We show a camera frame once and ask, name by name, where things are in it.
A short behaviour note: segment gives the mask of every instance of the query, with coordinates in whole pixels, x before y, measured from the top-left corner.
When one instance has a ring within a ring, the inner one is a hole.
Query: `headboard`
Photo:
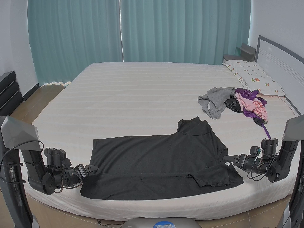
[[[263,36],[256,50],[255,61],[283,87],[293,108],[304,114],[304,58]]]

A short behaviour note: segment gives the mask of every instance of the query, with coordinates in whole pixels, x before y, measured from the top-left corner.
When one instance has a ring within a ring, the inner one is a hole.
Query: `gray towel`
[[[198,102],[202,105],[203,111],[213,119],[218,119],[221,113],[225,110],[225,101],[234,95],[235,88],[212,88],[207,91],[207,94],[200,95]]]

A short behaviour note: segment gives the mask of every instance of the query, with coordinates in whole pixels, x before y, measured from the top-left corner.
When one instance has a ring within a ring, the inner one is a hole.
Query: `blue logo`
[[[169,221],[157,222],[153,228],[176,228],[175,225]]]

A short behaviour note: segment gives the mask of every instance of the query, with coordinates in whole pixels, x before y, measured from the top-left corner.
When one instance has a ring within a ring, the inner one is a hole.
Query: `brown floor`
[[[11,115],[16,119],[32,123],[46,105],[64,89],[62,85],[43,86],[32,94],[25,102]],[[41,228],[95,228],[100,227],[97,219],[84,216],[74,215],[65,211],[55,209],[44,205],[32,197],[27,197],[29,206],[33,214],[36,215]],[[283,213],[286,203],[290,196],[286,198],[258,207],[256,209],[230,216],[222,219],[203,220],[198,223],[203,228],[270,228],[276,227]],[[106,227],[118,228],[121,226],[120,221],[102,220],[101,224]],[[10,217],[9,211],[5,205],[2,194],[0,193],[0,227],[13,228],[14,224]]]

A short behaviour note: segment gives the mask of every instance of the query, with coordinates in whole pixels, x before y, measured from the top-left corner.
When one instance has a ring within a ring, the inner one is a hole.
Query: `wall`
[[[262,35],[304,57],[304,0],[251,0],[248,44]]]
[[[27,0],[0,0],[0,75],[14,70],[25,95],[38,83],[28,42]]]

